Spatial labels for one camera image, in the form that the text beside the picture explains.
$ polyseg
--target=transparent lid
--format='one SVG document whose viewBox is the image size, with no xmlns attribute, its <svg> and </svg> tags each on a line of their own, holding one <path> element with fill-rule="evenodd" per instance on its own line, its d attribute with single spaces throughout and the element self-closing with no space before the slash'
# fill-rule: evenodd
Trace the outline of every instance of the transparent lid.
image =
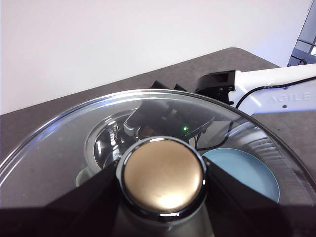
<svg viewBox="0 0 316 237">
<path fill-rule="evenodd" d="M 172 136 L 200 154 L 235 148 L 274 174 L 280 204 L 315 205 L 315 183 L 296 156 L 252 117 L 181 91 L 126 91 L 83 103 L 45 124 L 1 164 L 1 207 L 43 206 L 120 159 L 135 142 Z"/>
</svg>

